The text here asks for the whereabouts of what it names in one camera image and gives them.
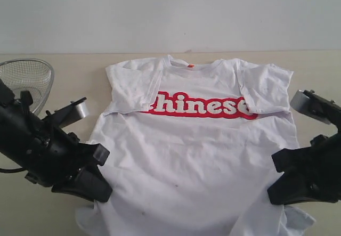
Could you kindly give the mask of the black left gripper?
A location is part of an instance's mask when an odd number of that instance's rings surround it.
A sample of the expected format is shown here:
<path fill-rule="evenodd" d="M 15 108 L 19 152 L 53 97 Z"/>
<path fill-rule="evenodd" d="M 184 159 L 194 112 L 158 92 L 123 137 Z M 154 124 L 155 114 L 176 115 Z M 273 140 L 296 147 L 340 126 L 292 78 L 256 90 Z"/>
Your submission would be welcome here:
<path fill-rule="evenodd" d="M 95 164 L 103 166 L 110 151 L 102 144 L 80 143 L 74 133 L 48 124 L 43 130 L 47 141 L 29 148 L 25 179 L 50 188 L 53 193 L 69 194 L 88 201 L 107 202 L 112 187 Z"/>

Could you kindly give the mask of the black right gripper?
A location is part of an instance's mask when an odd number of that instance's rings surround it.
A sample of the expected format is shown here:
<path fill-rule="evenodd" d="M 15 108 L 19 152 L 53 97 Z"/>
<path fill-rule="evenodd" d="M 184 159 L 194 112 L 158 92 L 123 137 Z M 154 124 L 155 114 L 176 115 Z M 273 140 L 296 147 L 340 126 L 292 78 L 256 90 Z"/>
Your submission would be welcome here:
<path fill-rule="evenodd" d="M 267 190 L 273 205 L 291 205 L 305 202 L 337 203 L 340 201 L 340 134 L 318 135 L 310 141 L 311 147 L 284 148 L 271 158 L 277 172 L 299 168 L 310 154 L 310 175 L 285 172 Z"/>

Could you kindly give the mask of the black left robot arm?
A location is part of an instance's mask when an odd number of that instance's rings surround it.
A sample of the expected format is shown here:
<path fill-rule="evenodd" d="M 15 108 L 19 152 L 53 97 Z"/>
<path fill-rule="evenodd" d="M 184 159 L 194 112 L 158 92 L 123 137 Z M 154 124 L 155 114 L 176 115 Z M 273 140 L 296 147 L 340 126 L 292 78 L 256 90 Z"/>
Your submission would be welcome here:
<path fill-rule="evenodd" d="M 26 171 L 33 184 L 54 193 L 77 196 L 88 201 L 107 202 L 112 187 L 99 167 L 110 152 L 101 144 L 85 144 L 63 128 L 85 117 L 85 98 L 71 102 L 43 119 L 30 111 L 33 97 L 14 93 L 1 83 L 1 153 L 19 165 L 2 173 Z"/>

